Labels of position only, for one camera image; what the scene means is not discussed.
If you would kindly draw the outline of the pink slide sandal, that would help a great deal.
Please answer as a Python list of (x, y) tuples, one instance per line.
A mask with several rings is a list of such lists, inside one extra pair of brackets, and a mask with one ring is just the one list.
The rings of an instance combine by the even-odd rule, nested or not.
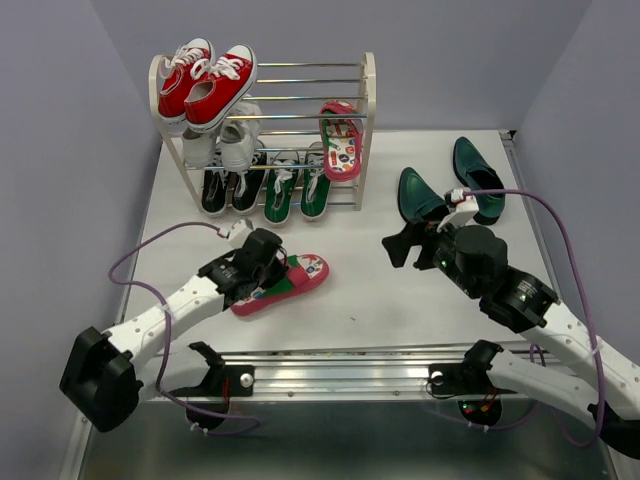
[(317, 254), (291, 255), (286, 259), (286, 276), (274, 286), (258, 287), (244, 300), (231, 306), (240, 317), (260, 312), (274, 304), (309, 293), (321, 286), (329, 277), (329, 263)]
[(361, 172), (363, 122), (356, 108), (344, 100), (325, 103), (319, 120), (324, 171), (332, 182), (355, 179)]

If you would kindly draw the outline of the green canvas sneaker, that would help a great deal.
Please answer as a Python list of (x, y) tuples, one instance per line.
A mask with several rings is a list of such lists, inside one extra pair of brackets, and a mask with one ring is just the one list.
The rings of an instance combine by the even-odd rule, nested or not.
[(319, 219), (327, 208), (331, 181), (324, 170), (324, 150), (321, 142), (314, 142), (306, 152), (303, 170), (303, 189), (300, 208), (306, 220)]
[(273, 159), (267, 177), (264, 216), (272, 225), (287, 221), (292, 195), (300, 173), (297, 151), (280, 151)]

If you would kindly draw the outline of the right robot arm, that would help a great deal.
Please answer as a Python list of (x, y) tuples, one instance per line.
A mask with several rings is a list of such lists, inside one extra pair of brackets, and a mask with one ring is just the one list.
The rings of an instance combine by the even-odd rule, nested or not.
[(589, 427), (619, 453), (639, 456), (639, 367), (607, 342), (591, 338), (557, 293), (508, 264), (504, 240), (483, 226), (439, 227), (409, 223), (383, 238), (391, 264), (404, 266), (418, 246), (418, 270), (438, 269), (490, 320), (550, 353), (570, 375), (518, 358), (504, 347), (477, 341), (461, 363), (437, 366), (440, 395), (485, 393), (490, 388), (524, 394)]

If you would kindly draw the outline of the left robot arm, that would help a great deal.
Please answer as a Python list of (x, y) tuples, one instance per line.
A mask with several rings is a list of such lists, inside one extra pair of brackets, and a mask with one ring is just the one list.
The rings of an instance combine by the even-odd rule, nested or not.
[(200, 322), (285, 278), (277, 234), (238, 222), (222, 236), (229, 252), (169, 297), (156, 292), (156, 305), (144, 313), (104, 331), (89, 327), (75, 338), (59, 388), (98, 431), (114, 430), (135, 411), (143, 368), (157, 353), (169, 353), (172, 341)]

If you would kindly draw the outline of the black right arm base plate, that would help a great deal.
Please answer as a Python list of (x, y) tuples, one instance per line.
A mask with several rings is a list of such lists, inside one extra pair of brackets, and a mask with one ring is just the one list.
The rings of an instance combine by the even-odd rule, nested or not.
[(436, 397), (485, 395), (494, 391), (484, 370), (464, 363), (435, 363), (429, 366), (431, 393)]

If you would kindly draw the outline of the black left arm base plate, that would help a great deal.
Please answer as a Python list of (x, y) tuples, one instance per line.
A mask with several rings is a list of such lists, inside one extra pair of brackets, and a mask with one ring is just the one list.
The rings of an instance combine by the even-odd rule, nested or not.
[(233, 363), (198, 341), (170, 355), (162, 386), (176, 397), (251, 397), (255, 367)]

